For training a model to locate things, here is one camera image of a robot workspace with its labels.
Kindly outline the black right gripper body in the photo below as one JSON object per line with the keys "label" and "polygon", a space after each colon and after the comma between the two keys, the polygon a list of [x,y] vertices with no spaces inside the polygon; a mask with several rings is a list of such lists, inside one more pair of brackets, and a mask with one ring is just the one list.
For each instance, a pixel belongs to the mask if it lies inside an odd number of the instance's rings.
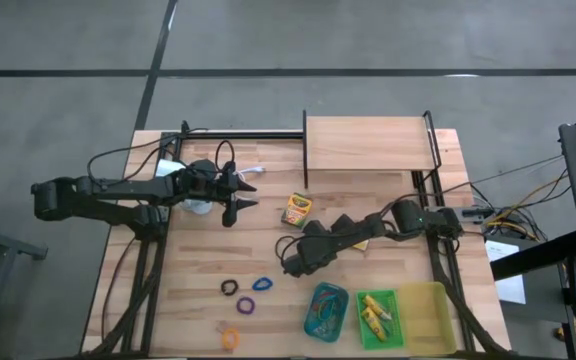
{"label": "black right gripper body", "polygon": [[297,245],[302,268],[320,268],[336,258],[336,254],[350,247],[356,237],[356,223],[346,214],[340,216],[329,229],[319,220],[310,221]]}

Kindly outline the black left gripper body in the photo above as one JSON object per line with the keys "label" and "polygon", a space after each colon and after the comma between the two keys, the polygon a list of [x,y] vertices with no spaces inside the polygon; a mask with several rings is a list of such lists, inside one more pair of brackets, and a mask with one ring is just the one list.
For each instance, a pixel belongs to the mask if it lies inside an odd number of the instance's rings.
{"label": "black left gripper body", "polygon": [[210,160],[204,159],[190,164],[185,169],[185,194],[189,199],[221,203],[225,210],[222,225],[232,227],[237,221],[238,177],[236,164],[227,161],[220,170]]}

